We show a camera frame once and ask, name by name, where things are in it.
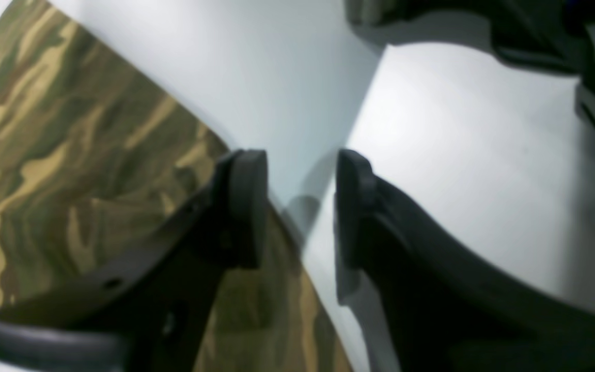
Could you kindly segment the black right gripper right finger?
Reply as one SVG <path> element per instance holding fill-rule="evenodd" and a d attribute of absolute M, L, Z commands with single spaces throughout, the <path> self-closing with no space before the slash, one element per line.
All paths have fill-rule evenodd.
<path fill-rule="evenodd" d="M 357 151 L 335 179 L 342 266 L 379 292 L 403 371 L 595 371 L 595 315 L 477 256 Z"/>

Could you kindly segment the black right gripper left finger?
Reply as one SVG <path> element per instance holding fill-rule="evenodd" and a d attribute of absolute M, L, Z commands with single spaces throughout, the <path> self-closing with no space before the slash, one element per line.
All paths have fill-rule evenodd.
<path fill-rule="evenodd" d="M 101 268 L 0 309 L 0 371 L 190 371 L 229 269 L 260 266 L 264 150 L 221 158 L 208 183 Z"/>

